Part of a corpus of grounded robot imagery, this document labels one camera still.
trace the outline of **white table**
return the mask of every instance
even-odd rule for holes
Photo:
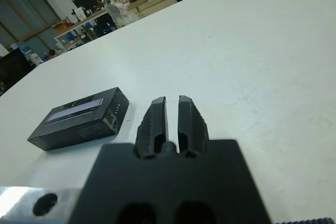
[[[0,184],[82,187],[100,146],[135,142],[165,95],[209,136],[236,138],[274,222],[336,218],[335,0],[185,0],[37,67],[0,98]],[[119,86],[117,137],[42,152],[26,141],[51,108]]]

